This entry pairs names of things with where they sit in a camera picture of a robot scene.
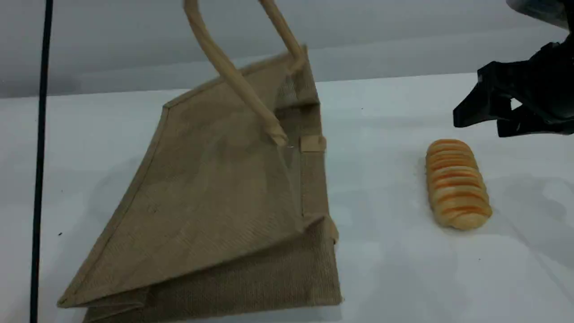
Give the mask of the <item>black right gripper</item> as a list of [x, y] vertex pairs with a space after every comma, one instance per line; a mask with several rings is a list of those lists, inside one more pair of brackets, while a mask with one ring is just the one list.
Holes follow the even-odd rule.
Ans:
[[453, 126], [496, 121], [500, 138], [572, 135], [573, 61], [569, 34], [561, 43], [547, 43], [527, 61], [488, 63], [476, 72], [476, 85], [454, 108]]

